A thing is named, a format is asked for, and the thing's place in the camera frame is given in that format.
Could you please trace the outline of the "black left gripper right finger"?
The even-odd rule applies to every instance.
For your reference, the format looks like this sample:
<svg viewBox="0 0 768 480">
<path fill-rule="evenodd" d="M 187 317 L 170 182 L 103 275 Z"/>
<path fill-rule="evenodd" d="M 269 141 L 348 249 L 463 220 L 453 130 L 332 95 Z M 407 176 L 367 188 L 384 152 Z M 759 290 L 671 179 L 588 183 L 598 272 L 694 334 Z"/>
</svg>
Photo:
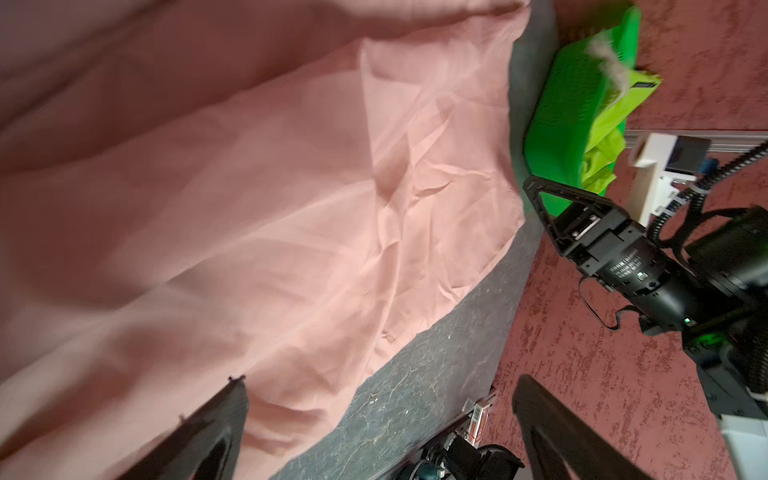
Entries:
<svg viewBox="0 0 768 480">
<path fill-rule="evenodd" d="M 512 398 L 535 479 L 647 479 L 644 471 L 598 435 L 530 375 Z"/>
</svg>

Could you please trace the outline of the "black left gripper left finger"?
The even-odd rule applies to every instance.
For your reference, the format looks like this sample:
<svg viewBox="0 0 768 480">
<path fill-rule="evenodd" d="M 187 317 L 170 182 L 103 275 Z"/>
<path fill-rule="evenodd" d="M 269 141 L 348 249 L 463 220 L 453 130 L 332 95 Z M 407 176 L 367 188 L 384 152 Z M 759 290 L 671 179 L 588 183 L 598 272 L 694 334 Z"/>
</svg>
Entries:
<svg viewBox="0 0 768 480">
<path fill-rule="evenodd" d="M 224 388 L 121 477 L 233 478 L 249 410 L 244 380 L 243 376 L 231 377 Z"/>
</svg>

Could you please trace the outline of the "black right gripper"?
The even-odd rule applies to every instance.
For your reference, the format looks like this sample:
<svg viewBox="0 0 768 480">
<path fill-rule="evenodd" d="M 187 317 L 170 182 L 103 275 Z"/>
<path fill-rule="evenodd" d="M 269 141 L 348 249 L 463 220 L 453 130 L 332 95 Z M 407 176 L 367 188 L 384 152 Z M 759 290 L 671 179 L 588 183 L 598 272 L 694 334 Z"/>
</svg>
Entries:
<svg viewBox="0 0 768 480">
<path fill-rule="evenodd" d="M 620 293 L 648 336 L 718 313 L 718 295 L 645 237 L 642 225 L 597 194 L 538 176 L 523 190 L 556 250 L 587 278 Z"/>
</svg>

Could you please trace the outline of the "pink shorts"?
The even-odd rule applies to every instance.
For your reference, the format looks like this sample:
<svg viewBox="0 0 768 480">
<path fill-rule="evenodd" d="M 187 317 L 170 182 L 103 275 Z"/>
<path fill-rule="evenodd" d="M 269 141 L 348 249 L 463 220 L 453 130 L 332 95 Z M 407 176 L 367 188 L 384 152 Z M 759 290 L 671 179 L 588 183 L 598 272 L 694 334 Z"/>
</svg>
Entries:
<svg viewBox="0 0 768 480">
<path fill-rule="evenodd" d="M 1 475 L 113 479 L 229 377 L 266 479 L 524 222 L 526 1 L 5 1 Z"/>
</svg>

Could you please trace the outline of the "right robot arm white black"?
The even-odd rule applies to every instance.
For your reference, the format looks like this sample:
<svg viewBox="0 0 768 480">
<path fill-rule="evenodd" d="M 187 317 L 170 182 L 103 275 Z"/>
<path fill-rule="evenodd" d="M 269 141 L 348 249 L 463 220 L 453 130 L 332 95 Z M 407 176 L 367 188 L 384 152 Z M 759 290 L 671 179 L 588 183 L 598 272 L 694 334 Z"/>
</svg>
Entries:
<svg viewBox="0 0 768 480">
<path fill-rule="evenodd" d="M 767 475 L 767 212 L 704 211 L 701 188 L 669 239 L 611 200 L 540 177 L 524 190 L 558 254 L 586 280 L 620 294 L 642 333 L 677 332 L 741 479 Z"/>
</svg>

